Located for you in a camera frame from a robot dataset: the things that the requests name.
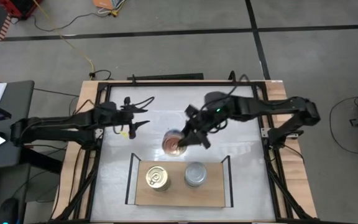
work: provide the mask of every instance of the silver can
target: silver can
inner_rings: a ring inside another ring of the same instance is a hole
[[[188,164],[185,171],[185,182],[190,187],[199,187],[206,181],[206,168],[200,162]]]

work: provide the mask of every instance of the black desk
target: black desk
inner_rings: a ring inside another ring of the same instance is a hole
[[[29,175],[30,164],[22,164],[19,166],[0,169],[0,207],[6,199],[11,198],[13,193],[29,179]],[[14,198],[19,200],[20,223],[23,223],[24,220],[26,192],[27,184],[23,186],[14,196]]]
[[[30,167],[36,166],[59,174],[62,162],[45,156],[31,149],[15,147],[10,141],[12,123],[27,118],[29,115],[33,81],[8,83],[0,101],[0,108],[12,114],[11,119],[0,121],[0,132],[7,137],[7,142],[0,146],[0,207],[3,201],[29,179]],[[25,195],[27,185],[15,194],[19,200],[19,220],[24,220]]]
[[[11,119],[0,121],[0,132],[9,140],[11,124],[29,115],[33,81],[8,83],[0,101],[0,108],[12,114]],[[7,141],[0,146],[0,168],[29,163],[56,174],[62,169],[62,162],[24,147],[16,147]]]

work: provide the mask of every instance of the black floor stripe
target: black floor stripe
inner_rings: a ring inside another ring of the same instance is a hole
[[[305,26],[305,27],[266,27],[266,28],[258,28],[258,31],[259,32],[291,32],[291,31],[349,30],[349,29],[358,29],[358,25]]]
[[[171,31],[153,31],[153,32],[125,32],[110,34],[78,34],[64,35],[65,39],[92,39],[92,38],[110,38],[110,37],[149,37],[164,35],[194,35],[194,34],[233,34],[251,32],[251,29],[203,29],[203,30],[171,30]],[[3,41],[23,41],[23,40],[58,40],[58,35],[52,36],[32,36],[32,37],[6,37]]]
[[[256,45],[256,50],[258,52],[260,66],[262,67],[262,72],[264,74],[265,79],[269,80],[270,74],[269,74],[269,70],[267,68],[267,62],[266,62],[266,58],[265,58],[264,48],[262,47],[262,42],[260,41],[258,26],[256,24],[255,14],[254,14],[254,10],[252,9],[251,1],[246,0],[246,5],[247,5],[247,10],[248,10],[249,20],[251,23],[251,28],[253,30],[252,33],[253,33],[254,39],[255,39],[255,45]]]
[[[294,32],[294,31],[316,31],[316,30],[352,30],[358,29],[358,25],[339,26],[305,26],[305,27],[265,27],[265,28],[238,28],[238,29],[200,29],[200,30],[168,30],[150,32],[124,32],[105,34],[75,34],[65,35],[66,39],[95,39],[114,37],[152,37],[164,35],[194,35],[194,34],[235,34],[248,32]],[[26,41],[26,40],[58,40],[58,35],[41,35],[28,37],[6,37],[3,41]]]

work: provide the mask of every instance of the red equipment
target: red equipment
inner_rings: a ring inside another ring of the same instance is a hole
[[[27,19],[37,7],[33,0],[0,0],[0,5],[11,17],[18,19]]]

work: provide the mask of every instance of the wooden board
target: wooden board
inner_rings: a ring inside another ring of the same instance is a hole
[[[98,89],[98,84],[100,82],[109,82],[109,83],[131,83],[132,81],[127,80],[118,80],[118,81],[85,81],[83,82],[81,88],[81,94],[77,103],[77,108],[79,108],[86,100],[90,99],[95,101],[96,93]],[[161,82],[161,83],[170,83],[177,82],[175,80],[139,80],[137,82]],[[179,80],[179,82],[232,82],[231,80]],[[252,82],[265,82],[267,87],[267,94],[270,100],[282,100],[286,99],[287,95],[285,93],[284,84],[282,81],[277,80],[252,80]],[[81,111],[87,111],[92,108],[92,105],[87,104],[83,107]],[[275,126],[281,125],[287,119],[289,119],[289,115],[276,115],[273,116],[273,122]],[[287,145],[296,149],[300,152],[300,147],[297,140],[287,141]],[[80,182],[80,174],[81,168],[83,165],[83,153],[80,154],[80,158],[78,159],[77,166],[75,167],[76,156],[80,146],[75,142],[69,142],[65,160],[63,162],[63,168],[61,172],[61,182],[60,182],[60,190],[55,199],[56,210],[53,214],[53,217],[59,216],[62,213],[63,209],[68,205],[70,201],[70,192],[72,191],[73,197],[76,194],[78,184]],[[281,150],[280,155],[282,157],[282,163],[284,167],[284,173],[287,181],[287,187],[289,191],[293,194],[295,200],[305,209],[305,212],[309,215],[315,217],[316,210],[314,208],[313,199],[310,192],[310,187],[308,183],[308,178],[305,172],[305,166],[302,163],[301,159],[293,154],[290,154],[287,150]],[[93,159],[89,162],[89,167],[93,164]],[[76,170],[76,175],[73,180],[73,172]],[[301,172],[302,174],[297,177],[297,179],[287,179],[287,176],[291,176],[288,174],[288,171],[292,170],[294,172]],[[82,202],[81,202],[81,210],[80,210],[80,218],[85,217],[86,204],[88,201],[88,191],[84,194]],[[277,189],[278,195],[278,205],[280,207],[280,211],[282,217],[285,217],[285,206],[283,202],[283,196],[279,189]]]
[[[188,162],[140,161],[136,186],[136,205],[168,205],[187,207],[224,207],[223,165],[220,162],[203,163],[207,170],[206,182],[197,188],[185,183]],[[167,170],[171,186],[164,192],[149,187],[145,175],[152,166]]]
[[[282,81],[266,82],[266,87],[267,96],[269,100],[287,99],[284,83]],[[290,119],[291,115],[273,115],[272,117],[274,126],[279,127],[288,119]],[[267,126],[268,124],[266,122],[266,119],[264,119],[264,121],[264,125]],[[285,144],[301,153],[298,140],[287,139]],[[310,192],[308,177],[306,175],[305,165],[303,164],[302,158],[286,148],[280,150],[280,157],[283,164],[284,176],[287,183],[288,191],[292,194],[294,199],[299,203],[299,205],[305,210],[307,214],[311,215],[312,217],[317,217],[313,198]],[[287,215],[284,206],[283,195],[277,186],[276,191],[281,217],[286,218]]]

